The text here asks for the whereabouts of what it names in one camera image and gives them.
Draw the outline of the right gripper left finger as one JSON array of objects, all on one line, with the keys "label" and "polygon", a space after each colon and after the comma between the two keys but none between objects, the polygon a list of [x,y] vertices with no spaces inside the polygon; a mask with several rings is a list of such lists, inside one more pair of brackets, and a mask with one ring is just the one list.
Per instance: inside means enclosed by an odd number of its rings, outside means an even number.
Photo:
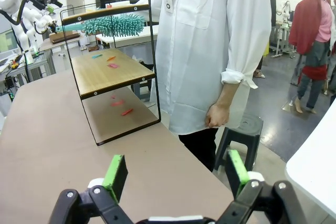
[{"label": "right gripper left finger", "polygon": [[49,223],[88,223],[100,217],[104,223],[132,223],[119,206],[128,175],[123,155],[115,155],[101,185],[93,185],[82,193],[63,190],[50,215]]}]

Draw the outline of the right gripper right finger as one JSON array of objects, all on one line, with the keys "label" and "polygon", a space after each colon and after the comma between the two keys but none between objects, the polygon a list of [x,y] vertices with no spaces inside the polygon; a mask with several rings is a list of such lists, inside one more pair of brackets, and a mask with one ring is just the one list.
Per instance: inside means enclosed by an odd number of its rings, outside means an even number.
[{"label": "right gripper right finger", "polygon": [[307,223],[289,181],[266,183],[260,173],[247,171],[237,150],[228,151],[225,172],[234,200],[216,223],[247,223],[253,212],[263,212],[270,223]]}]

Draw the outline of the person's left hand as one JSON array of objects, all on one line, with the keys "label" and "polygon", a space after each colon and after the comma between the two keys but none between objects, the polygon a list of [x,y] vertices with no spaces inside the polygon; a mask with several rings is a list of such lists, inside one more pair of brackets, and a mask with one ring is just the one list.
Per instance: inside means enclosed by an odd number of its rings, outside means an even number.
[{"label": "person's left hand", "polygon": [[205,125],[209,128],[220,127],[228,121],[229,106],[227,104],[215,103],[206,114]]}]

